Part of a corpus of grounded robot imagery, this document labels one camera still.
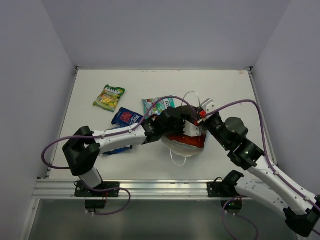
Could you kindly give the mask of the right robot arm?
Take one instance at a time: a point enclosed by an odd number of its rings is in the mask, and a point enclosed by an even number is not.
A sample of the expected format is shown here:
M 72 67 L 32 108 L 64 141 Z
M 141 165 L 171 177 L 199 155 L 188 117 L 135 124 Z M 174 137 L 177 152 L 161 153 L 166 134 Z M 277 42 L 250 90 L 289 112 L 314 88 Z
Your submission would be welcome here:
M 228 152 L 238 167 L 262 180 L 287 204 L 285 223 L 296 234 L 309 237 L 320 219 L 320 197 L 301 187 L 270 162 L 267 154 L 247 138 L 249 130 L 238 117 L 223 121 L 220 114 L 199 113 L 199 125 Z

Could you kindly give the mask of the yellow green candy packet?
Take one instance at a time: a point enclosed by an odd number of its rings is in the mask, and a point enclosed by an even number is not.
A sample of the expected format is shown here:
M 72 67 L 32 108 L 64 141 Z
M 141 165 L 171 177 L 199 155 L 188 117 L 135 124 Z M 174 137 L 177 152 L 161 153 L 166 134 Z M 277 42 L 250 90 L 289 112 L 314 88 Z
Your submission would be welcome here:
M 113 113 L 125 92 L 125 88 L 107 84 L 92 105 Z

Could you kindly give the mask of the blue Kettle chips bag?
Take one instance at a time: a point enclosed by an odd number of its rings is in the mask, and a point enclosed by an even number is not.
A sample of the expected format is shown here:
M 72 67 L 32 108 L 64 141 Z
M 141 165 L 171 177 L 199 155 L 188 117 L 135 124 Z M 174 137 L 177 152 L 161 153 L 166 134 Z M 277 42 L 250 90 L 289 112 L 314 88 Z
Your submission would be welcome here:
M 100 142 L 100 155 L 115 155 L 132 149 L 132 145 L 125 145 L 125 137 L 129 127 L 114 127 L 101 132 L 105 136 Z

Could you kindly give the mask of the blue red snack packet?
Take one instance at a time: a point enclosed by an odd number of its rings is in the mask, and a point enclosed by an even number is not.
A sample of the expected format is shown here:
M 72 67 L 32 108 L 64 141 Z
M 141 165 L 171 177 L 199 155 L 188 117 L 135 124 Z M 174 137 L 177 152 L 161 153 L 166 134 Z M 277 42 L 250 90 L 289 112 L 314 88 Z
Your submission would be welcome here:
M 139 113 L 121 107 L 113 117 L 111 124 L 124 128 L 139 123 L 143 117 L 144 116 L 140 115 Z

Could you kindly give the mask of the light blue paper bag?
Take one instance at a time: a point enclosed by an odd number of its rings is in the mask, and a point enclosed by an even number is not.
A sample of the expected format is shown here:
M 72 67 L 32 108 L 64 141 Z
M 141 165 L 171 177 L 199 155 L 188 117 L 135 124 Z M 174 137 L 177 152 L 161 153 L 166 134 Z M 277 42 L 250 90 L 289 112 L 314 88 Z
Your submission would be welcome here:
M 207 131 L 203 130 L 202 128 L 200 128 L 201 131 L 201 135 L 205 134 L 206 135 L 206 139 L 207 139 Z M 178 143 L 175 141 L 171 141 L 169 140 L 166 136 L 163 136 L 161 138 L 161 141 L 163 144 L 165 144 L 168 148 L 169 148 L 169 154 L 170 154 L 170 158 L 172 160 L 172 162 L 178 166 L 178 167 L 182 167 L 186 164 L 187 162 L 187 158 L 193 157 L 195 155 L 198 155 L 200 153 L 202 153 L 204 151 L 204 148 L 198 148 L 198 147 L 194 147 L 194 146 L 190 146 L 190 145 L 186 145 L 183 143 Z M 178 164 L 175 162 L 173 155 L 177 155 L 180 156 L 182 158 L 184 158 L 184 161 L 182 164 Z

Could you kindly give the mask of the green red snack packet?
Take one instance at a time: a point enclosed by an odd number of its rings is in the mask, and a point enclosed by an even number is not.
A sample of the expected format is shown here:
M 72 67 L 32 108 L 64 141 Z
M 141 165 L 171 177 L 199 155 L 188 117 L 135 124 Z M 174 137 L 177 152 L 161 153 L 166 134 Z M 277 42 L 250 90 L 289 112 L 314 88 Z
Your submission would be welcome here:
M 175 108 L 175 102 L 172 97 L 159 100 L 160 97 L 142 99 L 145 119 L 153 115 L 159 116 L 164 110 L 168 108 Z

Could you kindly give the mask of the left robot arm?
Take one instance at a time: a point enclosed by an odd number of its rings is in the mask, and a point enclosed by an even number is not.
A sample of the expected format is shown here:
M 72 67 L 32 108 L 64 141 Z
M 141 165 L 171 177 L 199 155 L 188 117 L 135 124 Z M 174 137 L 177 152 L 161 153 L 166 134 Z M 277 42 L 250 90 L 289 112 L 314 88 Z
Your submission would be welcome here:
M 84 126 L 71 136 L 62 151 L 72 175 L 79 177 L 87 192 L 96 197 L 104 190 L 103 179 L 95 168 L 98 156 L 122 147 L 157 142 L 169 134 L 181 135 L 185 124 L 197 119 L 197 108 L 184 105 L 170 107 L 155 118 L 149 117 L 127 127 L 93 131 Z

